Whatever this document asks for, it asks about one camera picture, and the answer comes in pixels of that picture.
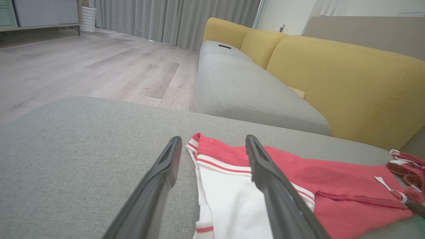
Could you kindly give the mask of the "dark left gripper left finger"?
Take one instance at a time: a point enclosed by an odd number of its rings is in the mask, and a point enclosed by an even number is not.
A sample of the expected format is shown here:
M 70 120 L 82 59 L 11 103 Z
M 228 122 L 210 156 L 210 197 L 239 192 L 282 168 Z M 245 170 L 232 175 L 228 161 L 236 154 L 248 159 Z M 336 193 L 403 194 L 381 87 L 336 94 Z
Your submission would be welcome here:
M 177 180 L 181 151 L 181 137 L 171 138 L 103 235 L 104 239 L 158 238 L 167 196 Z

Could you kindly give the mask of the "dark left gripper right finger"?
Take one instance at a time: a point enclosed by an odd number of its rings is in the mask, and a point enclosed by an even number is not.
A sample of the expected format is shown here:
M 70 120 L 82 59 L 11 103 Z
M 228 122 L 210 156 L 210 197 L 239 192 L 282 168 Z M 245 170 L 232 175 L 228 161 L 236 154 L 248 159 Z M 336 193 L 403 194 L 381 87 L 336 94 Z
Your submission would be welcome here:
M 251 180 L 264 194 L 273 238 L 329 239 L 322 224 L 254 135 L 246 136 L 245 148 Z

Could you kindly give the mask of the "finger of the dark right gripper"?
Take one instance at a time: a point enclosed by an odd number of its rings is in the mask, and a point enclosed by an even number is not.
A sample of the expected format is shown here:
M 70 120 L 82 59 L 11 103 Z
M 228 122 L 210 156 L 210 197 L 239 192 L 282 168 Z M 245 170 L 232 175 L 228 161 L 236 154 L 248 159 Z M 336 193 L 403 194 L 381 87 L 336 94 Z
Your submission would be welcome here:
M 406 206 L 417 216 L 425 219 L 425 206 L 423 204 L 416 203 L 412 200 L 406 202 Z

